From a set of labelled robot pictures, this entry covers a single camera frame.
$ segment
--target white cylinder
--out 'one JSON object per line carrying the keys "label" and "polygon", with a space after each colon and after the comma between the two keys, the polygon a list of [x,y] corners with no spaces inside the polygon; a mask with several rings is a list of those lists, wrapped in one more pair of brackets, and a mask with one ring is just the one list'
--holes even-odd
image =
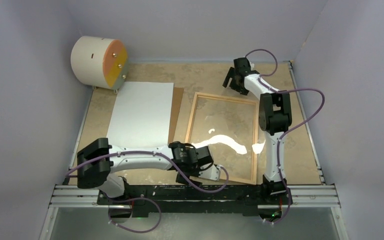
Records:
{"label": "white cylinder", "polygon": [[82,36],[71,51],[71,68],[81,83],[111,89],[127,57],[120,40]]}

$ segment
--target marble-patterned surface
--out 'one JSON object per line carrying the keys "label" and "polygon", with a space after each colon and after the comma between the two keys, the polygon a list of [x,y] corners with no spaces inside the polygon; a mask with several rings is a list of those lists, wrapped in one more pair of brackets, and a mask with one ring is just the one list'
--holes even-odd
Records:
{"label": "marble-patterned surface", "polygon": [[[230,88],[222,87],[223,80],[231,66],[232,64],[230,63],[138,63],[131,65],[127,80],[133,82],[172,82],[175,87],[184,88],[174,135],[175,141],[184,142],[195,92],[257,101],[257,98],[251,93],[248,96],[243,96]],[[255,69],[260,73],[269,73],[273,68],[274,64],[256,64],[255,66]],[[287,64],[280,64],[277,72],[273,76],[264,79],[281,90],[294,88]],[[111,90],[98,88],[93,92],[78,145],[79,150],[97,138],[106,137],[115,100],[116,95]],[[291,93],[291,108],[292,126],[295,126],[303,121],[295,93]],[[200,128],[199,124],[195,123],[194,129],[197,128]],[[203,128],[205,129],[201,129],[201,131],[208,131],[208,129],[206,129],[208,126],[203,126]],[[221,128],[221,126],[219,125],[213,128],[217,129]],[[264,142],[264,135],[260,129],[258,131],[258,142]],[[288,184],[321,183],[310,138],[305,126],[296,129],[286,137],[284,161]],[[244,164],[243,167],[249,169],[249,165]],[[266,150],[264,148],[258,156],[257,183],[262,182],[265,167]],[[242,173],[246,170],[237,169],[236,171]],[[120,172],[120,175],[126,176],[130,184],[175,184],[176,179],[175,171],[162,171],[157,169],[128,170]],[[205,184],[216,184],[213,181],[203,182]],[[76,184],[76,179],[71,179],[70,184]]]}

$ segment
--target white paper sheet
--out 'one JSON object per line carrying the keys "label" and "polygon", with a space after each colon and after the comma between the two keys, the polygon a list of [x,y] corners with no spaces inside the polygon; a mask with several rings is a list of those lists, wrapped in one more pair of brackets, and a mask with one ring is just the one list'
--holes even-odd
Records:
{"label": "white paper sheet", "polygon": [[126,148],[166,145],[173,87],[173,83],[125,82],[109,122],[109,144]]}

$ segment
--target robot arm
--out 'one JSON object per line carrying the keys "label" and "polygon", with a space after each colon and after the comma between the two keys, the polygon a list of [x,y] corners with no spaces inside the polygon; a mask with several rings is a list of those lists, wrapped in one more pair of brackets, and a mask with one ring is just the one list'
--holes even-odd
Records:
{"label": "robot arm", "polygon": [[223,87],[226,88],[232,79],[229,85],[231,89],[242,95],[248,95],[251,92],[259,99],[258,124],[264,131],[265,146],[267,147],[263,184],[271,195],[284,193],[286,189],[282,184],[281,175],[286,182],[284,168],[285,137],[279,143],[279,153],[277,153],[277,143],[280,136],[292,124],[290,95],[289,93],[282,93],[279,89],[268,84],[259,72],[252,69],[252,64],[246,57],[237,58],[233,63],[234,67],[230,68]]}
{"label": "robot arm", "polygon": [[[220,178],[220,165],[214,164],[207,146],[195,148],[187,143],[173,142],[153,148],[127,148],[110,145],[108,138],[98,138],[77,153],[77,165],[99,156],[112,156],[80,168],[77,186],[80,189],[99,189],[110,198],[123,196],[126,180],[117,176],[116,172],[130,169],[175,170],[167,159],[156,153],[170,158],[188,177],[214,181]],[[179,173],[176,182],[188,184]]]}

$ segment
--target black metal base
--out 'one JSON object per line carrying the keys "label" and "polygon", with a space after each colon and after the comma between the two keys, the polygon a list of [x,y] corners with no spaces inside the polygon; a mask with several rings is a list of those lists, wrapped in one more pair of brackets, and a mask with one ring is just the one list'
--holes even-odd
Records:
{"label": "black metal base", "polygon": [[[220,185],[203,185],[205,190],[218,189]],[[125,194],[114,200],[141,197],[154,200],[163,213],[235,213],[243,216],[260,216],[258,205],[273,205],[279,209],[280,199],[287,203],[286,194],[267,195],[262,185],[228,185],[217,193],[204,193],[184,185],[125,185]],[[120,205],[99,191],[98,205]],[[145,200],[134,201],[132,217],[144,218],[156,213],[156,207]]]}

